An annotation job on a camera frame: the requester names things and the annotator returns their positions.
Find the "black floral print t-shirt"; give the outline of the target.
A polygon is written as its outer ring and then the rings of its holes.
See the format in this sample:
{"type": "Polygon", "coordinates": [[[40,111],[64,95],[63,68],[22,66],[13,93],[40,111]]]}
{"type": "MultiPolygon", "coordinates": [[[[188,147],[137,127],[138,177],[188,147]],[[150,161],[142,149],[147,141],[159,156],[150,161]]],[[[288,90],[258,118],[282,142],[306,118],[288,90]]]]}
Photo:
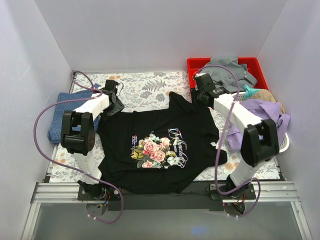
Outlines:
{"type": "Polygon", "coordinates": [[[134,194],[182,192],[205,169],[228,161],[208,108],[170,92],[166,109],[119,112],[100,120],[103,181],[134,194]]]}

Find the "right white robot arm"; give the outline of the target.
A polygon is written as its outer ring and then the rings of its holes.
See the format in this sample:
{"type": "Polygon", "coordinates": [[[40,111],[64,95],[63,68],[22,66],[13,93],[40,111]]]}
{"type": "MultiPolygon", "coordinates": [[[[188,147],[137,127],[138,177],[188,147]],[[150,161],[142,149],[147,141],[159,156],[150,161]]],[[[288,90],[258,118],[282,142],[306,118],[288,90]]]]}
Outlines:
{"type": "Polygon", "coordinates": [[[242,136],[240,163],[227,177],[225,185],[216,186],[219,195],[237,199],[243,195],[257,170],[279,153],[276,123],[251,113],[237,101],[236,95],[224,87],[216,87],[208,73],[197,73],[194,81],[192,102],[197,107],[211,107],[225,116],[225,125],[233,124],[242,136]]]}

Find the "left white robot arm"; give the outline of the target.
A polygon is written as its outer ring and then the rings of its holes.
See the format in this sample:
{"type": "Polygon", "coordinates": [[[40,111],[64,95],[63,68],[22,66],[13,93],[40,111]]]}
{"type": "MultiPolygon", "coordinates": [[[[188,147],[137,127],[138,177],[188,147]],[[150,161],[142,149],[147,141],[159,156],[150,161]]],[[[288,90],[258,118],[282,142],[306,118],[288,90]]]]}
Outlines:
{"type": "Polygon", "coordinates": [[[99,183],[102,173],[93,153],[96,142],[94,121],[100,117],[105,120],[124,109],[118,98],[118,88],[118,82],[108,79],[100,92],[93,92],[91,100],[62,115],[60,144],[84,173],[83,180],[79,180],[78,184],[95,200],[103,199],[107,188],[99,183]]]}

